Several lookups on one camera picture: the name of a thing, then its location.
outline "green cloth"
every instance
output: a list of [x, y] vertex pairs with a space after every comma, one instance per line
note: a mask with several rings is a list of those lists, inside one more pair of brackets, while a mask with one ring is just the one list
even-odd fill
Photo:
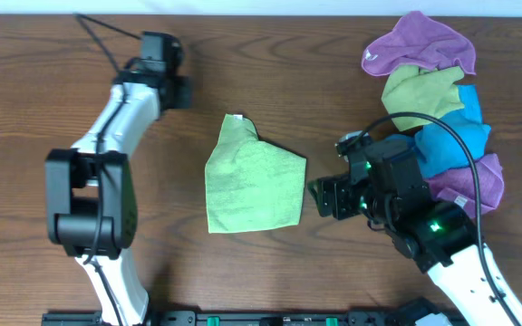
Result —
[[[440, 119], [464, 108], [459, 88], [454, 84], [463, 77], [459, 66], [430, 72], [415, 65], [403, 65], [388, 77], [382, 102], [388, 113], [413, 111]], [[393, 122], [399, 131], [430, 123], [419, 118], [396, 118]]]
[[251, 120], [226, 115], [205, 166], [208, 231], [299, 224], [304, 182], [305, 158], [260, 141]]

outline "white background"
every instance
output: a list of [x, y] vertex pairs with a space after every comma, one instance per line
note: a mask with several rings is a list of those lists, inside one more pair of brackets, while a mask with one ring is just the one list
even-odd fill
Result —
[[0, 0], [0, 14], [260, 14], [522, 17], [522, 0]]

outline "folded cloth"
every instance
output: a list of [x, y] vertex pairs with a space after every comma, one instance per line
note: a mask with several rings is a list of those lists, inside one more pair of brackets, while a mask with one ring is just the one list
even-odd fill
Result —
[[403, 64], [428, 70], [459, 65], [465, 73], [476, 74], [476, 60], [475, 48], [466, 37], [414, 11], [366, 48], [362, 68], [372, 76], [383, 76]]
[[304, 182], [305, 158], [260, 141], [251, 120], [226, 115], [205, 166], [208, 231], [299, 224]]
[[[488, 213], [498, 207], [505, 191], [503, 168], [497, 154], [487, 154], [476, 162], [480, 182], [480, 211]], [[432, 196], [454, 202], [471, 218], [475, 218], [475, 188], [470, 168], [454, 168], [426, 179]]]
[[[453, 110], [464, 108], [459, 99], [459, 89], [453, 83], [463, 77], [460, 67], [429, 72], [415, 65], [404, 65], [388, 77], [382, 102], [388, 113], [413, 111], [441, 118]], [[430, 123], [418, 118], [392, 121], [399, 131]]]
[[[485, 155], [490, 126], [482, 123], [479, 97], [474, 85], [459, 86], [464, 109], [454, 110], [440, 120], [446, 122], [462, 137], [474, 159]], [[415, 147], [423, 177], [438, 175], [450, 168], [465, 168], [467, 157], [457, 141], [442, 127], [431, 123], [418, 131], [414, 138], [391, 135], [390, 139], [405, 139]]]

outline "wooden surface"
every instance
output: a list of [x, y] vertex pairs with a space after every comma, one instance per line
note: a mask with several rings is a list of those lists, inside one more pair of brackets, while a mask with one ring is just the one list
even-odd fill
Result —
[[[299, 226], [209, 235], [204, 167], [225, 113], [244, 113], [263, 139], [307, 158], [307, 178], [342, 173], [335, 141], [384, 115], [384, 78], [359, 66], [393, 18], [107, 16], [125, 30], [175, 34], [194, 78], [190, 110], [155, 123], [132, 160], [140, 209], [139, 275], [160, 308], [344, 311], [424, 295], [452, 307], [390, 238], [362, 218], [320, 218], [306, 194]], [[506, 181], [485, 217], [488, 243], [522, 301], [522, 19], [440, 19], [478, 53], [488, 150]], [[124, 62], [139, 52], [98, 30]], [[100, 308], [73, 259], [46, 235], [44, 158], [69, 148], [104, 108], [111, 66], [70, 16], [0, 16], [0, 325], [37, 325], [48, 310]], [[392, 132], [385, 126], [376, 135]]]

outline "white label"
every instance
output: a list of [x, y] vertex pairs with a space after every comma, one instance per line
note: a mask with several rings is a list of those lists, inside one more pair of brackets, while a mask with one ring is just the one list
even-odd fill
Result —
[[463, 196], [457, 196], [457, 198], [454, 199], [454, 204], [460, 206], [460, 208], [464, 208], [465, 204], [467, 204], [468, 201], [469, 200]]
[[372, 55], [370, 53], [370, 50], [366, 49], [366, 60], [367, 61], [374, 61], [378, 57], [378, 54]]

